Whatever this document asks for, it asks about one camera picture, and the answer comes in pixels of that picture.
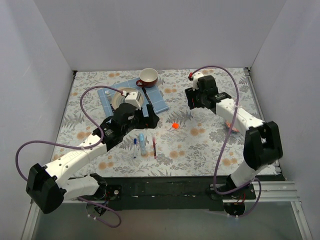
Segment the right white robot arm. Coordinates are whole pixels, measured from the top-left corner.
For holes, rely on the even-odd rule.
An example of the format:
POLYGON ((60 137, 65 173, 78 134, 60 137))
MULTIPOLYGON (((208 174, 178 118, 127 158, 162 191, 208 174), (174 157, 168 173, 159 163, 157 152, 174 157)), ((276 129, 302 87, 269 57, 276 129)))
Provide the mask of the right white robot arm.
POLYGON ((213 190, 219 195, 237 199, 268 165, 283 156, 279 127, 274 121, 265 122, 254 117, 226 92, 219 92, 213 76, 190 73, 192 87, 185 90, 189 108, 206 108, 229 122, 244 137, 243 162, 230 174, 224 185, 213 190))

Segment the thin blue pen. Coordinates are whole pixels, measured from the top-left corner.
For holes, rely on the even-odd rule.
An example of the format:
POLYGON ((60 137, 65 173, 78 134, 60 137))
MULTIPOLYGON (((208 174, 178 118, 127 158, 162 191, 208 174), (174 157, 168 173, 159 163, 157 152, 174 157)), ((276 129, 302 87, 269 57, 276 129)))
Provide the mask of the thin blue pen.
POLYGON ((134 143, 133 145, 133 158, 135 159, 137 157, 137 144, 134 143))

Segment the light blue highlighter cap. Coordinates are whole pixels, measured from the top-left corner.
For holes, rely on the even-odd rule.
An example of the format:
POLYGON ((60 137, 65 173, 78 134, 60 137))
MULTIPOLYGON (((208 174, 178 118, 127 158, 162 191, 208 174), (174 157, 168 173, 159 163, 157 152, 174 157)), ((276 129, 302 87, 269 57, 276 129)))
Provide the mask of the light blue highlighter cap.
POLYGON ((144 136, 143 133, 140 133, 140 134, 139 134, 139 142, 142 143, 142 144, 145 143, 145 136, 144 136))

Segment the pink pen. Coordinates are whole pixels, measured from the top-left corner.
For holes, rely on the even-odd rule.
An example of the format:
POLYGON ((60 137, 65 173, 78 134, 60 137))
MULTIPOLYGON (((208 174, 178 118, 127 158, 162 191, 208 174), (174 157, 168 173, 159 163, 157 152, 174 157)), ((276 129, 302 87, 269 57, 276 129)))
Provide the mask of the pink pen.
POLYGON ((157 159, 156 140, 153 139, 152 143, 153 143, 153 156, 154 156, 154 159, 157 159))

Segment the light blue highlighter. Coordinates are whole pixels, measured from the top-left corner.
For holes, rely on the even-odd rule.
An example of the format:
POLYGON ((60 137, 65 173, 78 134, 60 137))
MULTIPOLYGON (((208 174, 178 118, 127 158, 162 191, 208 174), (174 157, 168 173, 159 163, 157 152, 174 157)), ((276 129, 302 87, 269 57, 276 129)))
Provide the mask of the light blue highlighter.
POLYGON ((146 144, 144 142, 140 143, 140 153, 142 156, 147 155, 146 144))

